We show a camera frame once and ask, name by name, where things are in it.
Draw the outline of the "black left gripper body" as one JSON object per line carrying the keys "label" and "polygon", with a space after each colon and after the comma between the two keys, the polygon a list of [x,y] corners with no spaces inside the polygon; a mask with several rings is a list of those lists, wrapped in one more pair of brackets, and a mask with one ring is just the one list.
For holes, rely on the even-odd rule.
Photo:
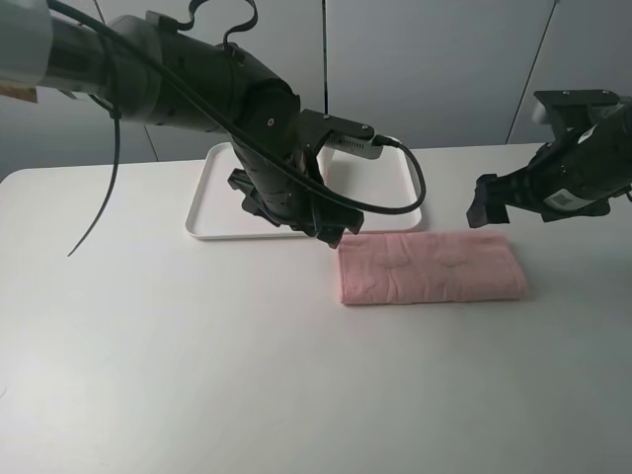
{"label": "black left gripper body", "polygon": [[259,192],[244,170],[234,169],[228,184],[244,198],[241,207],[246,212],[265,219],[275,227],[287,226],[308,237],[342,237],[346,231],[358,234],[364,224],[361,211],[330,202],[300,191],[291,185],[280,193]]}

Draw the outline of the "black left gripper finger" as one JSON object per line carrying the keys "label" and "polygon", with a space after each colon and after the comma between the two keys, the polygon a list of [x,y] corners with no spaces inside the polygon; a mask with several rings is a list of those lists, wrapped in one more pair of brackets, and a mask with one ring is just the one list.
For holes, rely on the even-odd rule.
{"label": "black left gripper finger", "polygon": [[337,249],[346,233],[357,235],[360,226],[325,225],[316,229],[316,238],[326,243],[331,249]]}

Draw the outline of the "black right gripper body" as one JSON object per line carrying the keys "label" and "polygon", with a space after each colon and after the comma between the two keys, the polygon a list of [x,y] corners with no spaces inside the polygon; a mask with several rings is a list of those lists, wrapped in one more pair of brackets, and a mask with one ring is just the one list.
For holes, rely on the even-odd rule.
{"label": "black right gripper body", "polygon": [[608,201],[631,192],[631,124],[602,122],[571,130],[516,172],[499,178],[506,205],[545,221],[609,213]]}

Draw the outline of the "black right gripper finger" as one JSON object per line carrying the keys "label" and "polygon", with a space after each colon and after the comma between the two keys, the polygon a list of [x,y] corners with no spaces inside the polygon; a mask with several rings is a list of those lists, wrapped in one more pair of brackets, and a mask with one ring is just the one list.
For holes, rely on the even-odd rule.
{"label": "black right gripper finger", "polygon": [[466,212],[470,228],[510,223],[503,192],[497,191],[497,180],[496,174],[484,174],[476,180],[474,198]]}

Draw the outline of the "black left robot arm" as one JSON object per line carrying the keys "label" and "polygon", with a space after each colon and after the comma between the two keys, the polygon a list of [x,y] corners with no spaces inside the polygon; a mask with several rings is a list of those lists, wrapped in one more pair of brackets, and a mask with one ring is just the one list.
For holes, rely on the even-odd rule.
{"label": "black left robot arm", "polygon": [[59,1],[1,5],[1,78],[93,97],[118,121],[225,133],[242,208],[331,247],[364,217],[325,187],[317,156],[356,123],[302,107],[291,87],[233,42],[212,45],[150,12],[103,24]]}

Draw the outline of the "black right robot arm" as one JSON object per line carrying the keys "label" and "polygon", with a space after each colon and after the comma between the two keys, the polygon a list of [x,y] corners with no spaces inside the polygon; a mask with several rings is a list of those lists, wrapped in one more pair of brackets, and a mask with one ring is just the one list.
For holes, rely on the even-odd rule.
{"label": "black right robot arm", "polygon": [[612,198],[631,196],[631,99],[608,90],[536,91],[533,119],[551,126],[526,166],[476,181],[466,216],[471,228],[510,221],[508,208],[545,222],[610,213]]}

